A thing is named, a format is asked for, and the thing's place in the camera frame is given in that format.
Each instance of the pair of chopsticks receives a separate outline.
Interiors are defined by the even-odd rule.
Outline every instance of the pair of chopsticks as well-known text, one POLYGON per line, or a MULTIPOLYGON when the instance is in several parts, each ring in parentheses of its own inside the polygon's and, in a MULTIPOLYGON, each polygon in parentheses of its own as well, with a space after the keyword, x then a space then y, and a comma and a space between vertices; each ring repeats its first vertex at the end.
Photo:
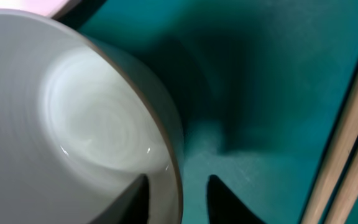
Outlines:
MULTIPOLYGON (((318 223, 358 137, 358 74, 328 146, 302 223, 318 223)), ((345 223, 358 197, 358 149, 335 195, 324 223, 345 223)))

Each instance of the teal table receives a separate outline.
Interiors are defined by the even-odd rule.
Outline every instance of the teal table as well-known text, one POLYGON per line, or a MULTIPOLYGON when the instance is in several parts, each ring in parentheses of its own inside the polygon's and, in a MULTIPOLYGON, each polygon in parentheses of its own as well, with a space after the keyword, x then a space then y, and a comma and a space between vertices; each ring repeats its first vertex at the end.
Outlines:
POLYGON ((357 0, 108 0, 79 31, 141 59, 175 100, 184 224, 208 223, 210 174, 265 222, 300 220, 356 68, 357 0))

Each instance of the blue green background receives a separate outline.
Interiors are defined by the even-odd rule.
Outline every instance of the blue green background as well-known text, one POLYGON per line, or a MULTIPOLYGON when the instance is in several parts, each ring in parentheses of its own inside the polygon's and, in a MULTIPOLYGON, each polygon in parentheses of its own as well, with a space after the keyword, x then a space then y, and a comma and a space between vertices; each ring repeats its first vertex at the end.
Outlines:
POLYGON ((299 222, 356 69, 358 0, 108 0, 80 32, 141 59, 172 95, 184 224, 208 223, 210 174, 265 222, 299 222))

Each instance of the white bowl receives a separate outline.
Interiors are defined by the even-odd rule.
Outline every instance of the white bowl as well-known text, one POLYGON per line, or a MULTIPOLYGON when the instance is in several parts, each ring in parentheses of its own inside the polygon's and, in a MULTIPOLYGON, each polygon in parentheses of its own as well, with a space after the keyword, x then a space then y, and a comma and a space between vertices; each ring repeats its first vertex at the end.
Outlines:
POLYGON ((180 223, 175 105, 145 65, 91 41, 0 9, 0 223, 88 223, 141 173, 149 223, 180 223))

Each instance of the bowl rim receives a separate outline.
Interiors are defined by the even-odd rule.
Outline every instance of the bowl rim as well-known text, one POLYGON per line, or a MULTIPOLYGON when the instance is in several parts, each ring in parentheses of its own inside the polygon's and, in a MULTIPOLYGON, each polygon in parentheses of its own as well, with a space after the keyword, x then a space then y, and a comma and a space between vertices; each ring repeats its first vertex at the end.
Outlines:
POLYGON ((110 66, 112 66, 113 69, 117 71, 120 76, 125 79, 125 81, 129 84, 129 86, 135 91, 135 94, 140 98, 144 106, 146 107, 147 111, 150 113, 151 117, 153 118, 155 124, 158 127, 158 130, 160 131, 160 134, 162 135, 162 138, 164 140, 165 145, 167 146, 168 153, 172 162, 173 171, 175 173, 175 179, 177 182, 177 189, 178 189, 178 203, 179 203, 179 216, 177 220, 177 224, 181 223, 181 220, 183 218, 183 185, 182 185, 182 179, 180 174, 180 168, 178 161, 176 159, 175 151, 173 150, 173 145, 171 143, 171 140, 168 137, 167 130, 165 129, 165 126, 161 122, 158 114, 153 109, 152 105, 147 100, 146 96, 138 89, 136 84, 129 78, 129 75, 116 63, 114 63, 101 49, 99 49, 92 41, 87 39, 85 36, 80 34, 79 32, 73 30, 72 28, 55 21, 49 17, 44 17, 38 14, 35 14, 33 12, 27 12, 27 11, 21 11, 17 9, 0 9, 0 15, 10 15, 10 16, 19 16, 19 17, 26 17, 30 18, 39 22, 43 22, 44 24, 50 25, 63 33, 69 35, 70 37, 82 41, 84 44, 86 44, 88 47, 90 47, 92 50, 94 50, 98 55, 100 55, 105 61, 107 61, 110 66))

